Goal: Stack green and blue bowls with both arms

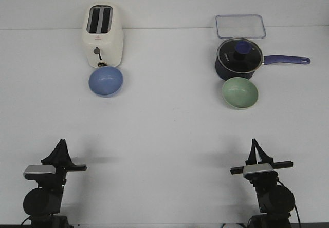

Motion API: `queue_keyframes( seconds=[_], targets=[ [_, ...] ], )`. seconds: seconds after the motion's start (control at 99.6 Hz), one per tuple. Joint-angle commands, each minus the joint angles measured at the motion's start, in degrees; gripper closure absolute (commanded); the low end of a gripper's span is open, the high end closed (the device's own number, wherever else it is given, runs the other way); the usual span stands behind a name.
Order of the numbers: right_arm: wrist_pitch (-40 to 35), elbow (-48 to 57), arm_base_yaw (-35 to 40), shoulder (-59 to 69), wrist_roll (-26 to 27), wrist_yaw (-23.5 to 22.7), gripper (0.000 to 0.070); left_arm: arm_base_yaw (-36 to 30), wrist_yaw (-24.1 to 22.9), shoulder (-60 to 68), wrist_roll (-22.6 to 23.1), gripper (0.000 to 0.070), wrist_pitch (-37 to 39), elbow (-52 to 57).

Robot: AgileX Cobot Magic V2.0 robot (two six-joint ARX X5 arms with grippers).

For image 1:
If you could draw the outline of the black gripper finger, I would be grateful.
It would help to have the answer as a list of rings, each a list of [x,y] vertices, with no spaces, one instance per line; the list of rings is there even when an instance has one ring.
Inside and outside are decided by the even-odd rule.
[[[249,153],[249,157],[246,160],[246,165],[255,165],[257,164],[257,157],[256,157],[256,139],[253,138],[252,139],[252,143],[251,143],[251,150]]]
[[[268,164],[273,164],[273,158],[270,157],[268,154],[266,154],[262,148],[260,147],[259,143],[256,141],[255,142],[255,148],[258,152],[260,162],[261,163],[268,163]]]
[[[63,161],[66,165],[73,165],[73,162],[71,160],[70,154],[67,149],[67,143],[66,140],[63,139]]]
[[[44,165],[58,165],[61,158],[60,154],[62,143],[63,139],[60,139],[54,150],[49,154],[49,156],[41,160],[41,163]]]

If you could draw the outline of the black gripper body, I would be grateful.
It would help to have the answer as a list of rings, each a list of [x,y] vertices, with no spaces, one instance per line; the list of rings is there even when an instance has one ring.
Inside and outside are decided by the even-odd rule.
[[[272,172],[251,174],[247,176],[247,180],[254,185],[254,188],[269,188],[270,186],[275,186],[278,180],[278,173],[276,170],[283,168],[291,168],[293,166],[292,161],[276,162],[271,164],[273,167]],[[230,173],[232,175],[242,174],[243,175],[244,166],[232,167]]]
[[[36,182],[38,188],[44,188],[47,191],[63,194],[66,185],[66,175],[68,172],[83,172],[87,170],[85,164],[58,166],[55,174],[37,175]]]

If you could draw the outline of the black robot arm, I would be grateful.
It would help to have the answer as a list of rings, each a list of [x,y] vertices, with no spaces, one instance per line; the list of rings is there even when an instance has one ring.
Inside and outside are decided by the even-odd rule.
[[[66,175],[84,172],[85,164],[74,164],[65,139],[60,139],[54,150],[39,165],[29,165],[23,172],[25,179],[35,181],[37,187],[23,200],[23,210],[31,227],[73,227],[65,215],[60,215]]]
[[[256,139],[244,166],[232,167],[232,175],[241,174],[254,187],[260,214],[249,218],[246,227],[291,227],[290,212],[296,210],[296,200],[279,180],[278,169],[293,167],[292,161],[275,162],[263,151]]]

